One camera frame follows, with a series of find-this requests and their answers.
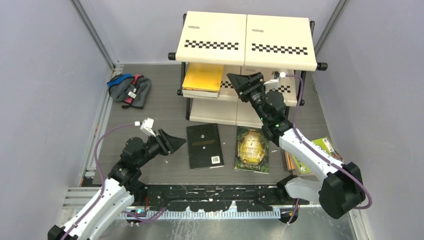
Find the book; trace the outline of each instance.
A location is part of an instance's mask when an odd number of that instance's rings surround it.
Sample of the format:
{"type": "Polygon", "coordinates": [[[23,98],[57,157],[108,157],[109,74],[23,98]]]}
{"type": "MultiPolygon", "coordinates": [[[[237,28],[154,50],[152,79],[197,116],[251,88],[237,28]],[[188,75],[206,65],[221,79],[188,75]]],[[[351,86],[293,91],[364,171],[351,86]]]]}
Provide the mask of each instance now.
{"type": "Polygon", "coordinates": [[[287,170],[289,171],[294,171],[296,169],[292,155],[290,154],[290,152],[284,150],[284,157],[285,157],[285,162],[287,164],[287,170]]]}
{"type": "Polygon", "coordinates": [[[182,83],[183,94],[217,98],[223,72],[224,65],[190,63],[182,83]]]}
{"type": "Polygon", "coordinates": [[[190,169],[208,169],[224,166],[218,124],[188,126],[187,144],[190,169]]]}
{"type": "Polygon", "coordinates": [[[270,142],[262,129],[238,126],[234,169],[268,174],[270,172],[270,142]]]}
{"type": "Polygon", "coordinates": [[[200,90],[182,90],[182,96],[184,98],[192,98],[195,99],[196,97],[206,97],[206,98],[218,98],[219,92],[213,92],[213,91],[200,91],[200,90]]]}
{"type": "MultiPolygon", "coordinates": [[[[334,149],[333,145],[330,142],[328,137],[323,137],[311,141],[316,145],[321,151],[332,156],[333,158],[343,162],[342,156],[334,149]]],[[[294,160],[295,172],[298,176],[313,176],[314,173],[306,166],[302,161],[300,161],[296,156],[290,154],[294,160]]]]}

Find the black checkered pattern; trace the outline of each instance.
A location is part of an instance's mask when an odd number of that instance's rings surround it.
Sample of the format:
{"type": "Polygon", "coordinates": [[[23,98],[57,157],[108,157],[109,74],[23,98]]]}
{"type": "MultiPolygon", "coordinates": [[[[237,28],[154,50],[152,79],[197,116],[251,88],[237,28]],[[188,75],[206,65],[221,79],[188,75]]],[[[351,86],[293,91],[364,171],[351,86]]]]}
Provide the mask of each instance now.
{"type": "Polygon", "coordinates": [[[267,53],[282,53],[282,54],[297,54],[297,55],[308,55],[307,47],[300,46],[277,46],[277,45],[263,45],[252,43],[252,51],[258,50],[259,52],[267,52],[267,53]]]}
{"type": "Polygon", "coordinates": [[[185,48],[198,48],[198,49],[220,49],[220,50],[239,50],[238,42],[217,42],[217,41],[197,41],[185,40],[185,48]]]}
{"type": "Polygon", "coordinates": [[[221,82],[221,88],[225,88],[225,89],[230,88],[230,89],[233,89],[234,87],[233,87],[233,85],[231,84],[230,81],[222,81],[221,82]]]}
{"type": "Polygon", "coordinates": [[[277,89],[271,89],[270,91],[276,91],[279,93],[288,93],[288,94],[291,93],[289,85],[287,86],[281,85],[277,89]]]}

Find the white label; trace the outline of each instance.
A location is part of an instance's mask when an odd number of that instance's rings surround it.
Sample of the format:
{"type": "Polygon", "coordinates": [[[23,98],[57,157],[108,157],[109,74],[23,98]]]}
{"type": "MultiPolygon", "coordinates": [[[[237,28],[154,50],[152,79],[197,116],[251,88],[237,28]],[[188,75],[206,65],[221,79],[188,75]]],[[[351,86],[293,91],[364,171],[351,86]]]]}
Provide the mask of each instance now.
{"type": "Polygon", "coordinates": [[[129,92],[128,92],[128,95],[129,95],[131,98],[133,98],[133,99],[135,99],[135,98],[137,97],[137,95],[136,95],[134,92],[132,92],[132,91],[129,91],[129,92]]]}
{"type": "Polygon", "coordinates": [[[220,156],[213,156],[211,157],[211,159],[212,159],[212,164],[219,164],[221,162],[220,156]]]}
{"type": "Polygon", "coordinates": [[[333,146],[331,146],[331,144],[330,144],[330,142],[327,138],[324,138],[322,141],[324,142],[325,146],[328,148],[330,153],[335,152],[333,146]]]}

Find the barcode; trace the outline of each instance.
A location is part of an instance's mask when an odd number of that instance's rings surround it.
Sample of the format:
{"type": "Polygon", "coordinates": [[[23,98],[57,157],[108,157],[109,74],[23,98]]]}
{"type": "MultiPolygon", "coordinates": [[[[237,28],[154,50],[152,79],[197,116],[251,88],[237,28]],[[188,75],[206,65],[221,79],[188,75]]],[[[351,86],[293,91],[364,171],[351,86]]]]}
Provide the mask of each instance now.
{"type": "Polygon", "coordinates": [[[331,146],[331,144],[330,144],[330,142],[329,142],[329,140],[327,138],[324,138],[322,141],[324,142],[325,146],[327,147],[327,149],[331,153],[334,152],[334,148],[333,148],[333,146],[331,146]]]}
{"type": "Polygon", "coordinates": [[[212,164],[219,164],[221,162],[220,156],[213,156],[211,157],[211,159],[212,159],[212,164]]]}

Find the black book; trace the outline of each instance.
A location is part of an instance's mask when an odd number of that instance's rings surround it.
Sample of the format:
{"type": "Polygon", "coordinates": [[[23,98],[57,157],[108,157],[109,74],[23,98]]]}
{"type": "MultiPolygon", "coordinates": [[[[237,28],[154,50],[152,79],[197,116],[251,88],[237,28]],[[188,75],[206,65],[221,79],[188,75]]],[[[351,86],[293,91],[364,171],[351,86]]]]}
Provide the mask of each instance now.
{"type": "Polygon", "coordinates": [[[190,169],[208,169],[224,166],[218,124],[188,126],[187,144],[190,169]]]}

